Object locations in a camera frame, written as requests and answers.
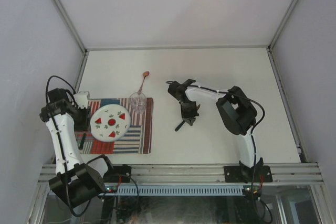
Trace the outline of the gold knife green handle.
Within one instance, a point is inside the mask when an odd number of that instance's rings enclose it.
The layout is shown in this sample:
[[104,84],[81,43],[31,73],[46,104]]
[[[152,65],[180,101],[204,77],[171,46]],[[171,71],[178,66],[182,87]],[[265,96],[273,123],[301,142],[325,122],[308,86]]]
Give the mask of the gold knife green handle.
[[[201,107],[201,105],[200,104],[198,104],[197,105],[197,110],[199,110],[200,109],[200,107]],[[184,121],[182,121],[176,128],[175,128],[175,131],[177,132],[177,131],[179,131],[180,130],[180,128],[183,126],[185,124],[185,122]]]

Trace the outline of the gold fork green handle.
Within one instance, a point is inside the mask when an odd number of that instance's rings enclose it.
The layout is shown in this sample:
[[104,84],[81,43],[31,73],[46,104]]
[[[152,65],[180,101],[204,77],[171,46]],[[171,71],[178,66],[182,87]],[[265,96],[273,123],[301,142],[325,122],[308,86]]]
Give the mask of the gold fork green handle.
[[80,150],[83,149],[85,140],[86,140],[86,132],[84,132],[83,135],[82,135],[82,138],[81,138],[81,141],[80,141],[80,145],[79,145],[79,149],[80,149]]

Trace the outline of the white watermelon pattern plate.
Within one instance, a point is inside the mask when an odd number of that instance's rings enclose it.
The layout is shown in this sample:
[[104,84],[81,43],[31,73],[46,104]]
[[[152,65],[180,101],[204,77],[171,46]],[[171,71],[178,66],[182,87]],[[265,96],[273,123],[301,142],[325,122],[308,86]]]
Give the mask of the white watermelon pattern plate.
[[130,112],[118,104],[99,108],[91,117],[92,136],[102,142],[114,142],[123,137],[131,126]]

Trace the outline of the striped patchwork placemat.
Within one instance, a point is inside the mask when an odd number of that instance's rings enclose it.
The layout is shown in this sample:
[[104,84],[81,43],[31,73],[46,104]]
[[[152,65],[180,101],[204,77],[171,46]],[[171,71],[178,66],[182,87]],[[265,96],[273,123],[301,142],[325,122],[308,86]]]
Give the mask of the striped patchwork placemat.
[[[91,134],[90,120],[92,115],[102,106],[118,104],[125,107],[131,115],[131,126],[127,133],[114,142],[102,142],[96,140]],[[79,147],[82,135],[86,132],[86,140],[81,154],[148,154],[151,152],[152,138],[152,111],[153,99],[147,98],[145,112],[136,113],[130,104],[129,98],[95,99],[89,100],[90,109],[89,130],[75,131],[77,145]]]

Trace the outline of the clear drinking glass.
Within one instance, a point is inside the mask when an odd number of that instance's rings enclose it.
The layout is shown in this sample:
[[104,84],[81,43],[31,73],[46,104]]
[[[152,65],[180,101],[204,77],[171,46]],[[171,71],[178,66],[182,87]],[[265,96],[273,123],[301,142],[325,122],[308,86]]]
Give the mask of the clear drinking glass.
[[135,92],[129,97],[132,109],[136,113],[143,113],[146,110],[146,96],[142,92]]

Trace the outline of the pink handled spoon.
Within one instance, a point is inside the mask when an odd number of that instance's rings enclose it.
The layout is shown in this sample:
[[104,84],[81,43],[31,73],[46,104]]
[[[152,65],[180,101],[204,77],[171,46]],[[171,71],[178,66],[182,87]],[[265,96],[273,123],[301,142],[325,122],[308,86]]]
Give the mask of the pink handled spoon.
[[145,72],[142,74],[143,79],[142,79],[142,83],[141,83],[141,85],[140,85],[140,88],[139,88],[139,90],[138,90],[138,92],[137,92],[138,95],[140,95],[140,94],[142,93],[142,89],[143,89],[143,85],[144,85],[145,79],[146,79],[146,77],[148,77],[149,75],[150,75],[150,72],[149,72],[149,71],[145,71]]

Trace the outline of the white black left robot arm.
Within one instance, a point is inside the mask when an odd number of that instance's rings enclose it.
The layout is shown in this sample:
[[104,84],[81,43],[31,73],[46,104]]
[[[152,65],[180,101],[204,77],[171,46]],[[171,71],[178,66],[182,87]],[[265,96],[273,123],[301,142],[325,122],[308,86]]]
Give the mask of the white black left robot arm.
[[104,154],[87,163],[81,157],[75,132],[89,128],[88,96],[87,92],[73,95],[66,89],[53,89],[47,92],[47,105],[40,113],[55,150],[56,176],[49,180],[49,187],[70,209],[105,193],[104,182],[115,176]]

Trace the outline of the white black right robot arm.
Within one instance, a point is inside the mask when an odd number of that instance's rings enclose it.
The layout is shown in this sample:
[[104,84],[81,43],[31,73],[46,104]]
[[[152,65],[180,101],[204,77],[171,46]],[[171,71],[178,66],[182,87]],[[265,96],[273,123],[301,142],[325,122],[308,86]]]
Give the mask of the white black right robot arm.
[[263,166],[264,161],[257,151],[254,131],[265,118],[263,106],[248,98],[238,86],[228,90],[215,90],[202,86],[193,79],[183,83],[177,81],[166,83],[169,85],[168,93],[180,104],[183,122],[190,126],[199,116],[197,106],[201,101],[214,101],[226,129],[239,136],[239,165],[242,178],[252,182],[259,177],[259,168]]

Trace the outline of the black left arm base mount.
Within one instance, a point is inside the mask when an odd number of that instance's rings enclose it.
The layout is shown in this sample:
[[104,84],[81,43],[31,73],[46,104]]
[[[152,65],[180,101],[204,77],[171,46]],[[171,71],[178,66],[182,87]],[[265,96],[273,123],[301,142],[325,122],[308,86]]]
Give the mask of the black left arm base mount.
[[103,181],[105,183],[129,183],[131,180],[132,167],[129,165],[113,166],[108,168],[108,171],[103,176]]

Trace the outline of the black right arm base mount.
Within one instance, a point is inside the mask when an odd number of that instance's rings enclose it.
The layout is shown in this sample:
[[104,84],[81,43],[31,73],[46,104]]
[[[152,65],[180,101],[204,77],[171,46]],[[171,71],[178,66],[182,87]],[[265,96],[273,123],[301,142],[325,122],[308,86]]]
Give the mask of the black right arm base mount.
[[224,166],[225,182],[227,183],[272,183],[272,173],[269,166],[258,166],[256,168],[242,167],[240,165]]

